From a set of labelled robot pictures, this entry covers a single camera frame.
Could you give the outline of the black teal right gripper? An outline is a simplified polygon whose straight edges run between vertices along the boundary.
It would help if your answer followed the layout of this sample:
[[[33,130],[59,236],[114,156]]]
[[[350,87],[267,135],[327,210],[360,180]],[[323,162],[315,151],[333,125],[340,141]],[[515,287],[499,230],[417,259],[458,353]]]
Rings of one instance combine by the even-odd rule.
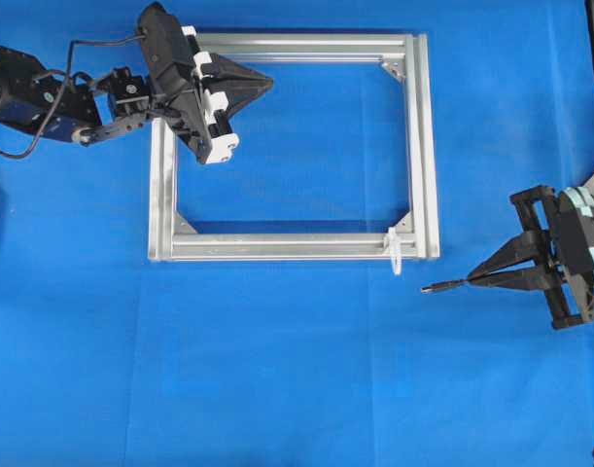
[[[594,321],[594,196],[585,187],[556,193],[539,185],[509,197],[523,233],[468,274],[470,285],[545,291],[552,328]],[[542,230],[534,208],[547,221]]]

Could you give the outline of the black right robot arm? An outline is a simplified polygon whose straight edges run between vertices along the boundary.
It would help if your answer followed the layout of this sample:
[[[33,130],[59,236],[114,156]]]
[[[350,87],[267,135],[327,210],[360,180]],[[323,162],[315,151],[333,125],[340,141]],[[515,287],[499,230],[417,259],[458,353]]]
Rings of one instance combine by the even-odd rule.
[[[509,198],[522,233],[467,276],[473,286],[544,293],[551,325],[594,321],[594,174],[557,193],[540,185]]]

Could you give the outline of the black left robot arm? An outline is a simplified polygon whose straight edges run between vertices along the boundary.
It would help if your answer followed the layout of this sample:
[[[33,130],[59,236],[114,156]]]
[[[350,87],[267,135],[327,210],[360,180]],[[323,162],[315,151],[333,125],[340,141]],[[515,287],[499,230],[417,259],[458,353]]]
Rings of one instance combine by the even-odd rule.
[[[270,77],[203,50],[159,2],[135,33],[148,76],[115,68],[101,78],[46,68],[35,56],[0,46],[0,124],[32,136],[83,146],[126,135],[162,119],[201,164],[228,161],[239,144],[230,118],[273,86]]]

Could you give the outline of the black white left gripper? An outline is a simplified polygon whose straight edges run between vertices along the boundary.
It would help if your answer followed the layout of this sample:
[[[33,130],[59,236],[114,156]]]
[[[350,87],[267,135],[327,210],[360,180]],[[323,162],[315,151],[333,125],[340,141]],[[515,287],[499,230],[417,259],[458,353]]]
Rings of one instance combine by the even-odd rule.
[[[174,134],[199,163],[228,162],[239,144],[229,119],[268,92],[273,79],[202,50],[194,27],[182,26],[159,2],[143,10],[137,31],[150,82]],[[211,91],[204,83],[251,88]]]

